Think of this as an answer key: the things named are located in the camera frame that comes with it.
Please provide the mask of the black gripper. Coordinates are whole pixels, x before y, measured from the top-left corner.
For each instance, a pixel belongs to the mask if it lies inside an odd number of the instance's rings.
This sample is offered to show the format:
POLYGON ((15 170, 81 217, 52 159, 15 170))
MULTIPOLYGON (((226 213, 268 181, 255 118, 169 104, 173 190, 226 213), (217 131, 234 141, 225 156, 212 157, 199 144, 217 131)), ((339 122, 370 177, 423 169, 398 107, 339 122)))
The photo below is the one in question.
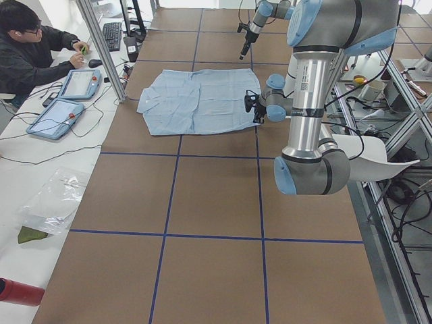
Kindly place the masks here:
POLYGON ((251 31, 247 31, 245 35, 245 41, 242 47, 242 50, 240 52, 239 59, 243 60, 243 58, 247 55, 249 52, 249 49, 253 43, 257 41, 257 34, 251 31))
POLYGON ((253 122, 256 124, 263 124, 265 116, 267 114, 266 106, 263 106, 260 103, 255 103, 252 106, 254 108, 253 122))

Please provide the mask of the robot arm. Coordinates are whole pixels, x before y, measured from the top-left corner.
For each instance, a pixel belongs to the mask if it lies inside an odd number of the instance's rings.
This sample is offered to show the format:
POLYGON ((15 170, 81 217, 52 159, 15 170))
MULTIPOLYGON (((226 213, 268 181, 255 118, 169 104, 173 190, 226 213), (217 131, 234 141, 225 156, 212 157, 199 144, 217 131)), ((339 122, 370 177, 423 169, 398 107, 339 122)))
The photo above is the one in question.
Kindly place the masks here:
POLYGON ((245 41, 240 52, 239 59, 247 55, 252 44, 256 43, 261 30, 264 28, 269 18, 280 20, 290 20, 294 13, 294 6, 291 1, 280 1, 279 3, 271 3, 268 1, 259 1, 256 7, 255 14, 251 21, 247 24, 240 21, 238 24, 237 33, 245 30, 245 41))
POLYGON ((365 55, 392 45, 398 13, 397 1, 259 2, 246 42, 255 42, 269 18, 287 20, 287 43, 297 63, 291 107, 280 75, 267 80, 258 101, 270 120, 290 118, 288 144, 274 161, 280 192, 326 195, 346 185, 349 159, 321 125, 330 65, 340 51, 365 55))

